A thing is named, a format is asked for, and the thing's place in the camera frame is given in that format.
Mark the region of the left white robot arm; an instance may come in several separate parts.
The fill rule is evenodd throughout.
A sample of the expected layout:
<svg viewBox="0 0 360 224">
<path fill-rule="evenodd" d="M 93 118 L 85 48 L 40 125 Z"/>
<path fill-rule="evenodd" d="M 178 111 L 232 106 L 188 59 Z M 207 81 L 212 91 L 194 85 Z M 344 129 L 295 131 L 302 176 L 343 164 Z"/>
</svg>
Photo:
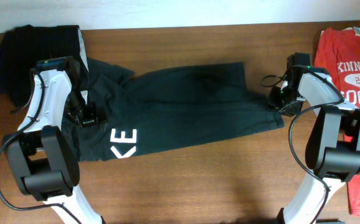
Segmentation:
<svg viewBox="0 0 360 224">
<path fill-rule="evenodd" d="M 64 223 L 104 223 L 80 188 L 77 156 L 62 134 L 62 119 L 83 128 L 105 123 L 105 114 L 82 96 L 81 66 L 73 57 L 40 60 L 30 70 L 34 84 L 29 108 L 18 130 L 4 137 L 5 154 L 16 184 Z"/>
</svg>

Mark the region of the dark green t-shirt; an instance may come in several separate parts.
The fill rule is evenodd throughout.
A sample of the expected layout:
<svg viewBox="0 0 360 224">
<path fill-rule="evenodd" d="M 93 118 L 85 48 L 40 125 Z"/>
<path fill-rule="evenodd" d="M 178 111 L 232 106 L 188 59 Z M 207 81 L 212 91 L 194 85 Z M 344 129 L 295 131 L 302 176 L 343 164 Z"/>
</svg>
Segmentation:
<svg viewBox="0 0 360 224">
<path fill-rule="evenodd" d="M 62 132 L 79 161 L 107 161 L 257 134 L 284 126 L 263 95 L 247 89 L 242 62 L 194 65 L 136 76 L 88 60 L 87 99 L 105 122 Z"/>
</svg>

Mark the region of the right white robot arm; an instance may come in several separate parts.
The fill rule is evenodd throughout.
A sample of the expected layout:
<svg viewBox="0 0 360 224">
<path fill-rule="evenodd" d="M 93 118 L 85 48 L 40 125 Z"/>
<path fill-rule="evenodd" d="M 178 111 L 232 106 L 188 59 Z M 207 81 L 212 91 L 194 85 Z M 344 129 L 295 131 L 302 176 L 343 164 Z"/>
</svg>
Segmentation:
<svg viewBox="0 0 360 224">
<path fill-rule="evenodd" d="M 270 89 L 268 106 L 292 118 L 289 147 L 306 173 L 296 195 L 274 222 L 317 223 L 334 193 L 360 174 L 360 109 L 336 88 L 326 69 L 311 66 L 309 54 L 290 55 L 285 73 Z M 310 111 L 316 121 L 301 161 L 293 145 L 293 128 Z"/>
</svg>

